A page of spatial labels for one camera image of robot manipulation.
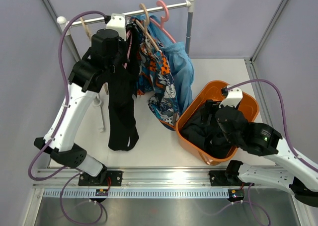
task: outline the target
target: black mounting bracket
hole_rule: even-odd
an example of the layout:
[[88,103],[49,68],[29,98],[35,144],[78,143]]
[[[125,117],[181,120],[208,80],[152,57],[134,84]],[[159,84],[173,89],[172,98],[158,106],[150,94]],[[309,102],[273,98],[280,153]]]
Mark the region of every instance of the black mounting bracket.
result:
[[121,186],[123,172],[121,170],[108,170],[106,172],[105,180],[98,184],[95,181],[95,177],[92,177],[84,172],[79,177],[79,186],[108,186],[108,178],[111,180],[111,186]]
[[[36,138],[34,140],[34,145],[41,150],[45,145],[44,138]],[[51,155],[51,159],[56,161],[58,164],[70,168],[76,168],[82,164],[87,155],[87,151],[75,143],[73,144],[72,149],[69,151],[59,151],[57,148],[46,148],[44,152]]]
[[239,190],[228,189],[228,193],[229,193],[228,201],[230,202],[240,201],[240,200],[243,200],[245,197],[244,189],[239,189]]
[[242,186],[244,185],[250,185],[249,182],[242,182],[240,180],[231,180],[226,177],[226,171],[225,170],[210,170],[209,171],[209,178],[211,186]]
[[296,177],[294,178],[293,184],[289,185],[289,188],[295,193],[295,198],[300,202],[312,206],[318,207],[318,192],[313,192],[308,189],[303,182]]

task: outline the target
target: black garment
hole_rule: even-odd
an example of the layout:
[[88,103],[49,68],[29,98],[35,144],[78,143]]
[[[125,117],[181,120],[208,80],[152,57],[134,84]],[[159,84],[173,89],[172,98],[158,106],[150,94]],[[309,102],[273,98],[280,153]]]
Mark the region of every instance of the black garment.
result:
[[189,142],[205,151],[214,158],[223,159],[227,157],[231,149],[231,144],[225,139],[213,114],[210,124],[201,124],[201,109],[190,117],[181,129],[181,135]]
[[108,80],[109,90],[109,121],[110,137],[108,146],[114,151],[129,151],[137,143],[139,136],[134,117],[133,94],[137,94],[137,80],[139,75],[139,64],[137,61],[137,51],[139,43],[134,28],[131,36],[133,43],[130,51],[130,60],[127,69],[123,65],[118,65],[115,72]]

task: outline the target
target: stainless steel floor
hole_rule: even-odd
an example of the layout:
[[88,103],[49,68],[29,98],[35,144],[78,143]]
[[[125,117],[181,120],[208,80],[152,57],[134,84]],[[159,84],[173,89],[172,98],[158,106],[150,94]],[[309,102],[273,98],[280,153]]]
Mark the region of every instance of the stainless steel floor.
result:
[[[261,204],[272,219],[272,226],[300,226],[291,197],[282,191],[254,189],[252,201]],[[64,199],[66,211],[83,199]],[[108,212],[99,226],[256,226],[248,204],[230,206],[217,216],[211,216],[229,204],[225,199],[107,199],[103,202]],[[265,214],[255,208],[263,224]],[[94,221],[99,207],[87,203],[73,209],[69,216],[82,223]],[[43,198],[36,226],[73,226],[62,216],[58,198]]]

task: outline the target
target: gray wall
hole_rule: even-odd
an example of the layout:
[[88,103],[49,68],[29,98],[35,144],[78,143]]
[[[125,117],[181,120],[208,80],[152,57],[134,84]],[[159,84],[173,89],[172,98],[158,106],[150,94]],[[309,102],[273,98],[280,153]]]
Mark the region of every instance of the gray wall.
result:
[[[156,6],[157,0],[51,0],[58,15],[67,19],[86,10],[107,14]],[[163,0],[166,4],[184,0]],[[281,0],[197,0],[190,56],[192,58],[250,57]],[[177,41],[185,40],[187,9],[170,11],[166,29]],[[74,39],[83,54],[88,41],[81,27],[73,29]]]
[[[63,100],[59,33],[40,0],[0,0],[0,16],[0,225],[20,226],[32,186],[27,168],[38,152],[33,140]],[[69,69],[73,60],[63,57]]]
[[[318,0],[290,0],[256,59],[259,77],[274,82],[282,92],[294,147],[315,162],[318,162],[317,10]],[[266,90],[273,124],[282,132],[277,95],[270,88]]]

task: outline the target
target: wooden hanger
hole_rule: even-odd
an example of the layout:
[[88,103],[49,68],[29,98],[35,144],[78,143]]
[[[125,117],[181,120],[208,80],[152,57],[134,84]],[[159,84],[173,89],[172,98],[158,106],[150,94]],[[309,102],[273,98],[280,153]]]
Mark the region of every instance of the wooden hanger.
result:
[[153,45],[153,47],[155,48],[156,51],[160,51],[159,47],[157,46],[156,42],[154,41],[154,39],[151,37],[151,35],[148,33],[148,25],[150,23],[150,19],[149,19],[149,14],[148,14],[148,11],[147,11],[147,8],[146,6],[141,3],[139,5],[139,7],[145,12],[145,15],[146,15],[146,20],[144,20],[144,25],[142,25],[138,20],[136,20],[136,24],[139,26],[139,28],[144,32],[145,34],[145,43],[146,43],[146,47],[148,49],[148,51],[151,53],[151,48],[150,46],[148,45],[148,42],[147,42],[147,39],[150,40],[150,43]]
[[85,31],[87,37],[89,38],[89,41],[90,41],[90,44],[91,44],[91,37],[92,37],[91,31],[90,31],[89,27],[86,26],[86,24],[84,22],[84,19],[82,17],[80,17],[79,19],[81,21],[81,24],[82,24],[82,26],[84,28],[84,31]]

